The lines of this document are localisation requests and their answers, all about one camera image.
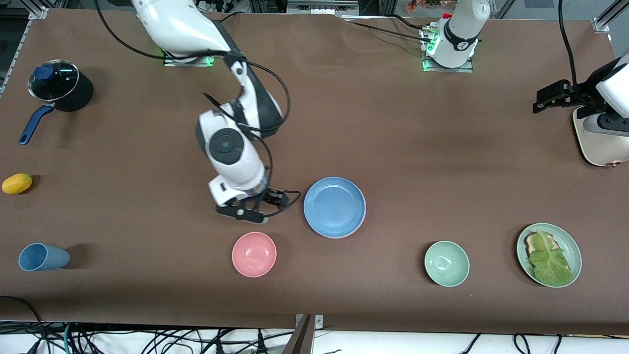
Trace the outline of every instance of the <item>saucepan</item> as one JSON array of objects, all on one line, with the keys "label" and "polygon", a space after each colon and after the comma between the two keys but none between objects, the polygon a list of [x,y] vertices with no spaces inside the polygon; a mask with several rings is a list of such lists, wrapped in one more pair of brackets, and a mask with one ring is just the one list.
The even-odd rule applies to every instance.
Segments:
[{"label": "saucepan", "polygon": [[94,86],[79,68],[67,60],[51,60],[35,68],[28,80],[28,91],[44,104],[33,112],[18,143],[26,145],[42,117],[59,110],[76,111],[92,98]]}]

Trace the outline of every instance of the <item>pink bowl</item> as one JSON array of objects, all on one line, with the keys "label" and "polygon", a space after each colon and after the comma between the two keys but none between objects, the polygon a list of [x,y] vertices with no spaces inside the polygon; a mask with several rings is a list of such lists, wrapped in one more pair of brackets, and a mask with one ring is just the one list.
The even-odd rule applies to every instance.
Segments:
[{"label": "pink bowl", "polygon": [[240,236],[231,251],[234,268],[249,278],[265,275],[273,268],[277,249],[273,240],[261,232],[249,232]]}]

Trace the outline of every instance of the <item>green plate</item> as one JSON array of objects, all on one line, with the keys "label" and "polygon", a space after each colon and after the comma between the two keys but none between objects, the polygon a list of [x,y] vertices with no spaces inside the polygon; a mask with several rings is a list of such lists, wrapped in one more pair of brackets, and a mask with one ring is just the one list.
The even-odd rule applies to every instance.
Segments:
[{"label": "green plate", "polygon": [[[551,234],[553,239],[557,241],[557,244],[559,245],[559,247],[561,247],[561,249],[564,250],[565,260],[568,261],[570,270],[572,270],[572,281],[569,282],[568,284],[561,285],[559,287],[554,287],[552,285],[546,285],[542,282],[539,282],[537,279],[535,279],[535,276],[533,275],[533,265],[528,260],[528,255],[526,254],[526,244],[524,243],[524,239],[528,235],[534,234],[537,231],[545,231]],[[518,238],[518,244],[516,245],[516,253],[518,255],[518,261],[520,261],[520,265],[522,266],[522,269],[524,269],[526,274],[528,274],[528,276],[531,277],[531,279],[533,279],[539,284],[542,284],[545,287],[549,287],[549,288],[567,287],[568,285],[574,283],[574,281],[577,280],[577,278],[579,277],[579,274],[581,274],[581,251],[579,251],[579,247],[577,246],[577,243],[574,242],[574,239],[570,237],[570,235],[568,235],[568,233],[565,232],[559,226],[546,224],[543,222],[528,226],[526,229],[524,229],[524,231],[522,231],[522,233],[520,234],[520,237]]]},{"label": "green plate", "polygon": [[465,251],[454,242],[434,243],[424,257],[428,276],[444,287],[455,287],[467,279],[470,273],[470,260]]}]

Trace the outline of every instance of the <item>lettuce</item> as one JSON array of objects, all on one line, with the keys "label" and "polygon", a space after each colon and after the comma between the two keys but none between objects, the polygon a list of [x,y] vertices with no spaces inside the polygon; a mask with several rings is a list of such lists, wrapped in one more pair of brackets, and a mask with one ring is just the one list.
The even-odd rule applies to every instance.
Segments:
[{"label": "lettuce", "polygon": [[564,250],[553,249],[552,239],[549,234],[537,231],[533,236],[535,250],[528,259],[533,265],[533,274],[540,283],[559,287],[572,281],[572,272],[565,260]]}]

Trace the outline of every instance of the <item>blue plate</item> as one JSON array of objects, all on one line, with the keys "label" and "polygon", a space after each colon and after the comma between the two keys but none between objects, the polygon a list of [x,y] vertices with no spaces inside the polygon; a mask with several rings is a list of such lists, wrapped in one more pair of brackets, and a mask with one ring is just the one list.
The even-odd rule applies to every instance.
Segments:
[{"label": "blue plate", "polygon": [[360,189],[341,177],[327,177],[308,190],[304,200],[306,221],[316,233],[340,239],[356,231],[365,220],[367,205]]}]

